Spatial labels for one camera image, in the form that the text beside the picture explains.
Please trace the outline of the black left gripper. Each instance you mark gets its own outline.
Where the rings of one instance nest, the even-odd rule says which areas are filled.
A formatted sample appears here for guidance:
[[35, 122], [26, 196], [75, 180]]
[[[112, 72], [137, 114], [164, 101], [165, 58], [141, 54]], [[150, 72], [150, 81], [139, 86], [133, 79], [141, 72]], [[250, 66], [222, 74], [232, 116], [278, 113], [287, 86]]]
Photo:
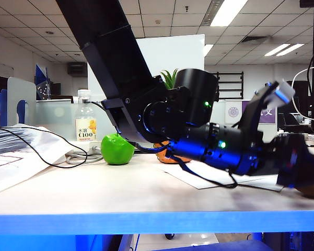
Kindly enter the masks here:
[[278, 174], [276, 183], [283, 187], [311, 186], [314, 185], [314, 155], [309, 154], [302, 134], [282, 134], [264, 144], [250, 174]]

